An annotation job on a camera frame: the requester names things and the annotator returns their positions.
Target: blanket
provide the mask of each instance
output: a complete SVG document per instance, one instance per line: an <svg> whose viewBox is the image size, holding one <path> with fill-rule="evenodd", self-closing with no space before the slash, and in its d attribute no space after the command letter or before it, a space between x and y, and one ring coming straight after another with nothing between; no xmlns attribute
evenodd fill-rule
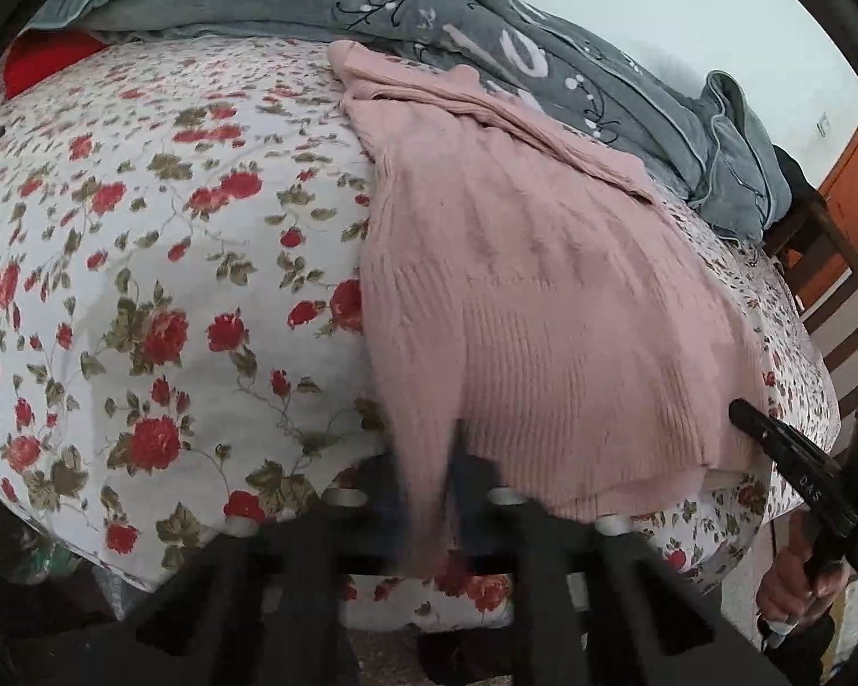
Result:
<svg viewBox="0 0 858 686"><path fill-rule="evenodd" d="M519 0L49 0L30 28L109 42L199 33L344 37L507 90L649 172L724 236L761 240L791 192L733 77L685 98L614 45Z"/></svg>

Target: ribbed knit fabric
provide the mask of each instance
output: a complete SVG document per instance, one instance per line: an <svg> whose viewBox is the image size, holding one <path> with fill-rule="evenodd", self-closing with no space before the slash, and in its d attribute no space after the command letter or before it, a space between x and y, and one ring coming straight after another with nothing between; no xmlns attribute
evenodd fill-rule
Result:
<svg viewBox="0 0 858 686"><path fill-rule="evenodd" d="M556 512L667 508L755 456L728 403L763 407L758 338L639 159L577 136L469 67L430 75L330 46L375 159L363 325L418 526L455 420Z"/></svg>

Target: white wall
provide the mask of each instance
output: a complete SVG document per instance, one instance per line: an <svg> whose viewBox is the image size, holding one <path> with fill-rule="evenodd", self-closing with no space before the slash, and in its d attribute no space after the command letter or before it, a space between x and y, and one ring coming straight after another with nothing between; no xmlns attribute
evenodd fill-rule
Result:
<svg viewBox="0 0 858 686"><path fill-rule="evenodd" d="M689 95L722 69L777 144L824 179L858 126L858 79L796 0L524 0L606 38ZM831 131L821 139L824 113Z"/></svg>

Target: wooden chair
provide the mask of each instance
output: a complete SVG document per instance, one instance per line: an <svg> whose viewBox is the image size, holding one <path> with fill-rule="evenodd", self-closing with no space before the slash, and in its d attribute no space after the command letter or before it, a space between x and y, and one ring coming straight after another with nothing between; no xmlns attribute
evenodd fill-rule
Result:
<svg viewBox="0 0 858 686"><path fill-rule="evenodd" d="M858 252L839 231L826 208L826 200L816 191L796 196L789 213L766 234L766 255L783 261L790 249L801 249L801 258L786 267L785 282L796 295L822 267L839 255L850 270L849 277L830 294L804 321L808 333L813 333L832 317L849 297L858 290ZM836 368L858 351L858 327L825 357L826 368L832 374ZM858 385L839 399L839 413L845 418L858 405Z"/></svg>

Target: white floral pattern on blanket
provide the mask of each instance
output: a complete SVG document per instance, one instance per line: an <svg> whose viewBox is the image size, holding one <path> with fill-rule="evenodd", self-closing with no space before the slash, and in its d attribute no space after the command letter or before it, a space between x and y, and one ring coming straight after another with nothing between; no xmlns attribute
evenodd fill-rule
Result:
<svg viewBox="0 0 858 686"><path fill-rule="evenodd" d="M385 440L357 270L374 171L326 54L132 43L0 102L0 496L142 588ZM778 274L664 203L764 338L769 409L829 448L835 396ZM707 587L795 504L768 487L760 467L636 528ZM342 596L350 625L440 629L503 623L509 593L453 558Z"/></svg>

